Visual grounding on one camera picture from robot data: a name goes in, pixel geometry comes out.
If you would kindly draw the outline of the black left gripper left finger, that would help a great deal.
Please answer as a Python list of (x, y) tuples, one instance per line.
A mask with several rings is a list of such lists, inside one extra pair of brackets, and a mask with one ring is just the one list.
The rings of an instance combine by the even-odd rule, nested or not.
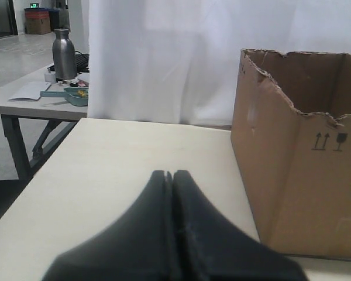
[(59, 255), (43, 280), (172, 280), (170, 182), (155, 170), (113, 224)]

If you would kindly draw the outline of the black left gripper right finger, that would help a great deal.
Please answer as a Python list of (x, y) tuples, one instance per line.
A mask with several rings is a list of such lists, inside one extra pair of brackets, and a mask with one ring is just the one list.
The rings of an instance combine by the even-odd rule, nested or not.
[(186, 170), (175, 172), (173, 218), (184, 280), (306, 280), (300, 265), (233, 225)]

